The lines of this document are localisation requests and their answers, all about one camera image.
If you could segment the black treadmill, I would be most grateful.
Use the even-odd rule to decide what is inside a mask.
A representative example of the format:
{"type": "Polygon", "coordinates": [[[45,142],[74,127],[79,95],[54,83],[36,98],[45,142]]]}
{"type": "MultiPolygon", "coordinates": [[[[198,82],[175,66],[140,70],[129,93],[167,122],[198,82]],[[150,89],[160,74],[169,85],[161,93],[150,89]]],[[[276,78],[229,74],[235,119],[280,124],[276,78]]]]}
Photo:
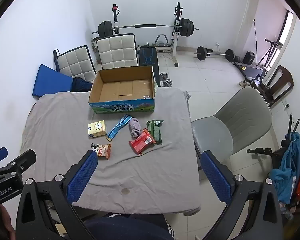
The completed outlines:
{"type": "Polygon", "coordinates": [[[241,87],[250,86],[252,81],[261,82],[268,73],[268,71],[262,66],[258,67],[239,62],[234,62],[233,64],[243,75],[243,80],[239,83],[241,87]]]}

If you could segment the white padded chair left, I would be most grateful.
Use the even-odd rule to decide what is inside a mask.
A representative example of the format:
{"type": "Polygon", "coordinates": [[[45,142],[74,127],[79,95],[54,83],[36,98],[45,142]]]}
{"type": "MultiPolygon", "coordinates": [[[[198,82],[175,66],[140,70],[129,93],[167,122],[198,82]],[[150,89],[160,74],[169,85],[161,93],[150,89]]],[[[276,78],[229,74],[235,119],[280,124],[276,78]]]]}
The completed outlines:
{"type": "Polygon", "coordinates": [[[71,78],[80,77],[90,82],[93,82],[96,77],[96,70],[86,45],[61,54],[58,49],[55,49],[53,59],[56,71],[66,76],[71,78]]]}

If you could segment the dumbbell pair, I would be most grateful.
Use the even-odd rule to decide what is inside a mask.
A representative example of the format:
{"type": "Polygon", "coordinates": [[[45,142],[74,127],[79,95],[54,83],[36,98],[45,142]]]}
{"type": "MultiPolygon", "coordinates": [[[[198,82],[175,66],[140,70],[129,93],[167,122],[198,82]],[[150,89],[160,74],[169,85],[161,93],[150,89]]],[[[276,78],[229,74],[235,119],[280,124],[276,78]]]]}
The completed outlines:
{"type": "Polygon", "coordinates": [[[159,80],[161,82],[162,87],[172,87],[172,80],[168,78],[167,73],[161,73],[159,75],[159,80]]]}

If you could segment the green snack packet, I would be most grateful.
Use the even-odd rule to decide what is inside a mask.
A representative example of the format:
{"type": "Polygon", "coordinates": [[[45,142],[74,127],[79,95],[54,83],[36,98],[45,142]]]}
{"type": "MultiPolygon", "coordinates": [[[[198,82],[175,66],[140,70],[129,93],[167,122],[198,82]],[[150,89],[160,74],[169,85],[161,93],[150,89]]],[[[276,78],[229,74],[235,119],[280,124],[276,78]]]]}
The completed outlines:
{"type": "Polygon", "coordinates": [[[163,124],[163,120],[150,120],[147,122],[147,130],[155,140],[155,143],[162,145],[162,136],[160,126],[163,124]]]}

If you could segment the dark wooden chair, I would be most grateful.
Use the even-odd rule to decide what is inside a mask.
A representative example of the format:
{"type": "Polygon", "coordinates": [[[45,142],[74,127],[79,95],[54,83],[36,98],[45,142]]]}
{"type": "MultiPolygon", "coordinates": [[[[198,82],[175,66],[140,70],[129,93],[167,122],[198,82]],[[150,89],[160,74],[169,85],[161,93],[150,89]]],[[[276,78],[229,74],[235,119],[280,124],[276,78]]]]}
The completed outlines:
{"type": "Polygon", "coordinates": [[[260,82],[257,86],[257,90],[271,108],[283,99],[293,87],[294,81],[290,71],[283,66],[278,66],[268,83],[264,84],[260,82]]]}

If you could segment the blue foam mat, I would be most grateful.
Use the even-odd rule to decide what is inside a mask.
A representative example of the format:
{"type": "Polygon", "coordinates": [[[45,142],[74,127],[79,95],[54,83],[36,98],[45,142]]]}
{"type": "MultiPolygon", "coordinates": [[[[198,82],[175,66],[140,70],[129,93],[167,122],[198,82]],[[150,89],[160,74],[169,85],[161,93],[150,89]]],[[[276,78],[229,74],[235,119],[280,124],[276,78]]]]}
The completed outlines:
{"type": "Polygon", "coordinates": [[[71,90],[72,81],[73,78],[41,64],[34,82],[32,95],[40,98],[45,94],[69,92],[71,90]]]}

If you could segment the blue snack packet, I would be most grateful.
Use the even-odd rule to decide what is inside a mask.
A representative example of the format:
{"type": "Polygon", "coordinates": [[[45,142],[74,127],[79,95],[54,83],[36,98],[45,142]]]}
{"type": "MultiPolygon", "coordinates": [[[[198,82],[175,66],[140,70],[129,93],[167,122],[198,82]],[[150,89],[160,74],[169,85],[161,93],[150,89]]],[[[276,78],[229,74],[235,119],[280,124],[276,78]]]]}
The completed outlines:
{"type": "Polygon", "coordinates": [[[119,122],[113,127],[113,129],[107,134],[107,140],[111,142],[113,138],[117,135],[117,133],[120,131],[120,129],[125,127],[131,119],[132,116],[129,114],[126,114],[124,117],[122,117],[119,120],[119,122]]]}

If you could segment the lilac cloth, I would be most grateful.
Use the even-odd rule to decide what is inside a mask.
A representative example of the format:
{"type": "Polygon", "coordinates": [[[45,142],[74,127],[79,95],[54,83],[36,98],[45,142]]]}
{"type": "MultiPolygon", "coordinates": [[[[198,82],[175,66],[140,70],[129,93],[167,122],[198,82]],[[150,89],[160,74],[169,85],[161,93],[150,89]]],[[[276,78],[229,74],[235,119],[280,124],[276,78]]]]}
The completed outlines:
{"type": "Polygon", "coordinates": [[[130,129],[130,135],[133,137],[133,138],[137,138],[141,135],[142,133],[142,127],[138,121],[137,118],[131,118],[128,122],[129,124],[129,129],[130,129]]]}

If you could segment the floor barbell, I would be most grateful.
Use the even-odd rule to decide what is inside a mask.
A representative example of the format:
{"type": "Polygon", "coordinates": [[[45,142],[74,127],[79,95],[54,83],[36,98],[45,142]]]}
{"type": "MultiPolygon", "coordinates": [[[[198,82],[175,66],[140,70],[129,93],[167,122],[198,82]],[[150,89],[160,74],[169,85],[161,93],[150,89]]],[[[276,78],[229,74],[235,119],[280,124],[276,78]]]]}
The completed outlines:
{"type": "Polygon", "coordinates": [[[194,53],[197,56],[197,59],[204,61],[208,56],[223,56],[229,62],[233,62],[235,59],[234,51],[227,49],[225,53],[215,53],[212,49],[207,49],[205,47],[198,47],[194,53]]]}

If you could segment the white padded chair right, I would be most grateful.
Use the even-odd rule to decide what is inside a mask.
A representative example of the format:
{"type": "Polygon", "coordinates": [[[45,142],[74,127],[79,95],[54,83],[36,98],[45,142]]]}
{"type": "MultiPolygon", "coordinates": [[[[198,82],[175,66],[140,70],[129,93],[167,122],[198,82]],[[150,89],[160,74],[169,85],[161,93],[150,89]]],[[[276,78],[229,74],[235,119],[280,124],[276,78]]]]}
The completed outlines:
{"type": "Polygon", "coordinates": [[[100,38],[96,42],[102,69],[138,66],[134,34],[100,38]]]}

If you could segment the dark blue garment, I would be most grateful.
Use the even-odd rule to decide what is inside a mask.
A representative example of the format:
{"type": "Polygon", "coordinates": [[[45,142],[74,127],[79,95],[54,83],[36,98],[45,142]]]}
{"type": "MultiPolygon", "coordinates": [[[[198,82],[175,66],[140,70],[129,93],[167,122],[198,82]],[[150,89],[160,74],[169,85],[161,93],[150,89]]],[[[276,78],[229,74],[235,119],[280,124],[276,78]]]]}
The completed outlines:
{"type": "Polygon", "coordinates": [[[89,92],[91,91],[92,86],[92,82],[86,81],[81,77],[74,77],[72,79],[71,92],[89,92]]]}

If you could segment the red snack packet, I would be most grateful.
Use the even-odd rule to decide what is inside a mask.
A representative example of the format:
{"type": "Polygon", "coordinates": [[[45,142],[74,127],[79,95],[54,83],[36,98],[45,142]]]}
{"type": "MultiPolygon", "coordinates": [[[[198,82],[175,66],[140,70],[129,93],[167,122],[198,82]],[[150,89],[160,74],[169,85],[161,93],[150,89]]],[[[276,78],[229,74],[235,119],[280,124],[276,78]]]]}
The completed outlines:
{"type": "Polygon", "coordinates": [[[155,143],[156,141],[147,129],[143,129],[140,136],[138,136],[135,140],[129,141],[130,147],[137,155],[141,155],[146,148],[155,143]]]}

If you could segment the orange snack packet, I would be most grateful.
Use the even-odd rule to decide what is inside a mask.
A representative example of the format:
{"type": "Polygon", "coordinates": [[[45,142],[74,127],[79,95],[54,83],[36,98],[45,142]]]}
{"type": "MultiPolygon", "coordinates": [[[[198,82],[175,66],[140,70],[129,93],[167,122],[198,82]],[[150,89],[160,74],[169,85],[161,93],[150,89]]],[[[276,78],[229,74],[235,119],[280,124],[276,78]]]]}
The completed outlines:
{"type": "Polygon", "coordinates": [[[110,159],[111,154],[111,144],[100,145],[100,144],[91,144],[91,149],[96,152],[98,157],[110,159]]]}

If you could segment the barbell on rack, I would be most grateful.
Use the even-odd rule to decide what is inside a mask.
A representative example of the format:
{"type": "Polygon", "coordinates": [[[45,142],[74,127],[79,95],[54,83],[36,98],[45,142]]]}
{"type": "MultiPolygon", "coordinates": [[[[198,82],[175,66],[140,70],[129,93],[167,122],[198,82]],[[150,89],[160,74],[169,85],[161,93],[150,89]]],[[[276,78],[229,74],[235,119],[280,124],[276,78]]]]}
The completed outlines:
{"type": "Polygon", "coordinates": [[[98,34],[99,37],[108,37],[113,33],[117,33],[121,29],[141,29],[141,28],[173,28],[174,31],[178,32],[181,36],[189,37],[193,34],[195,30],[199,30],[194,27],[194,23],[187,18],[182,18],[177,25],[167,25],[167,24],[134,24],[134,25],[123,25],[123,26],[113,26],[111,21],[103,21],[98,25],[98,30],[93,31],[93,34],[98,34]]]}

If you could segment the black speaker box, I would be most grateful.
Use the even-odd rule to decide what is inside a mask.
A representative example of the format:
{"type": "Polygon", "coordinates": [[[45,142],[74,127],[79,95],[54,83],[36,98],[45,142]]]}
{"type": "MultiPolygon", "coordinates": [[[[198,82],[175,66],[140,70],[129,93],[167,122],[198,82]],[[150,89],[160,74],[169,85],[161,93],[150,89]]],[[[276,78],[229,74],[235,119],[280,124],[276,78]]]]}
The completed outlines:
{"type": "Polygon", "coordinates": [[[255,59],[255,53],[253,51],[247,51],[243,58],[242,63],[252,65],[254,59],[255,59]]]}

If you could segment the grey shell chair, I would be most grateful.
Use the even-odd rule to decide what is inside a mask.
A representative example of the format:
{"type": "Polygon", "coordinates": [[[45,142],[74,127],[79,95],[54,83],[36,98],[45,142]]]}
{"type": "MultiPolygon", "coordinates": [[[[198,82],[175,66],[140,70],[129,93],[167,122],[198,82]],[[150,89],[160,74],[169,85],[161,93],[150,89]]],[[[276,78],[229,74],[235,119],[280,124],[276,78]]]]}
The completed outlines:
{"type": "Polygon", "coordinates": [[[200,164],[202,152],[210,150],[223,163],[266,135],[272,121],[266,100],[252,87],[240,89],[213,116],[192,121],[199,179],[206,179],[200,164]]]}

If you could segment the black weight bench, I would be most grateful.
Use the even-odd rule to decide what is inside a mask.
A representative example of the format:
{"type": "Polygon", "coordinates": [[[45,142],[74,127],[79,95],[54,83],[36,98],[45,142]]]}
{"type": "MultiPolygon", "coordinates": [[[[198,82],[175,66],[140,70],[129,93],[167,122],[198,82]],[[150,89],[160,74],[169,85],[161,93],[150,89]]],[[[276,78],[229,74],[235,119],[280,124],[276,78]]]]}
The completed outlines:
{"type": "Polygon", "coordinates": [[[157,50],[155,47],[141,46],[139,50],[139,66],[152,66],[154,79],[158,85],[160,84],[160,72],[158,64],[157,50]]]}

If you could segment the white padded chair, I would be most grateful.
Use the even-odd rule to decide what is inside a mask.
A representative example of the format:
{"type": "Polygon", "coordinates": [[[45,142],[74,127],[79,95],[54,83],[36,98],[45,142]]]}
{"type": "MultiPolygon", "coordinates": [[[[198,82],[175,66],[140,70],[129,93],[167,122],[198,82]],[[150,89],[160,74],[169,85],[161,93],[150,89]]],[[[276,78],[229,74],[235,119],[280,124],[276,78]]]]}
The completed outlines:
{"type": "Polygon", "coordinates": [[[100,38],[96,42],[102,69],[138,66],[134,34],[100,38]]]}
{"type": "Polygon", "coordinates": [[[86,45],[61,54],[58,49],[55,49],[53,59],[56,71],[66,76],[71,78],[80,77],[90,82],[93,82],[96,77],[96,70],[86,45]]]}

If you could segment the open cardboard box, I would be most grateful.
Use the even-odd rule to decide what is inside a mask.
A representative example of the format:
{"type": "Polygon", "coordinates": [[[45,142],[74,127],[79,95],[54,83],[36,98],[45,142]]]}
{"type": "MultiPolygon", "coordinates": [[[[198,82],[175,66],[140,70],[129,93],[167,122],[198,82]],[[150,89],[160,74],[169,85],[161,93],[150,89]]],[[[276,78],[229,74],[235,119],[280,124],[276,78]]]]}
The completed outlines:
{"type": "Polygon", "coordinates": [[[95,113],[152,112],[155,84],[151,66],[102,69],[97,72],[88,103],[95,113]]]}

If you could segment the white bench press rack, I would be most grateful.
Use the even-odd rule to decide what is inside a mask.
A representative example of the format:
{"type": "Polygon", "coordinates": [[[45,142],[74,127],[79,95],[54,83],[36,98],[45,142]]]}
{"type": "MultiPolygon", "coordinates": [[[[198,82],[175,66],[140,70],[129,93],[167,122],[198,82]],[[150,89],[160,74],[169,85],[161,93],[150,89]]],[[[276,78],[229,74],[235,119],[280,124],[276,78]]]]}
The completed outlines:
{"type": "MultiPolygon", "coordinates": [[[[180,25],[182,10],[183,9],[180,6],[180,2],[178,2],[177,6],[175,7],[175,11],[174,11],[174,23],[173,23],[173,25],[138,24],[138,27],[140,27],[140,28],[156,28],[156,27],[171,27],[171,28],[173,28],[172,36],[171,36],[171,43],[168,43],[168,47],[172,48],[170,50],[170,52],[171,52],[172,61],[173,61],[175,67],[179,67],[179,63],[178,63],[177,58],[176,58],[176,52],[177,52],[178,38],[181,34],[181,29],[182,29],[182,27],[180,25]]],[[[119,7],[116,4],[113,4],[112,12],[113,12],[113,15],[114,15],[114,27],[111,29],[112,34],[119,34],[120,29],[123,29],[123,28],[136,28],[136,24],[135,25],[119,26],[117,17],[120,13],[120,10],[119,10],[119,7]]]]}

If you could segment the yellow tissue pack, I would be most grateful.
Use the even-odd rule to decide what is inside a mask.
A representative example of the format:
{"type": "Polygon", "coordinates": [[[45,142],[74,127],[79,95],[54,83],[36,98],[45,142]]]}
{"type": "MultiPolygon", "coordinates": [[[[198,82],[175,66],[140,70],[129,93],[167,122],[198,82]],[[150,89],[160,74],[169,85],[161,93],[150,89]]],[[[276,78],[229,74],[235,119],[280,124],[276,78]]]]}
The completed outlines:
{"type": "Polygon", "coordinates": [[[104,120],[90,123],[88,125],[88,136],[90,138],[107,135],[106,124],[104,120]]]}

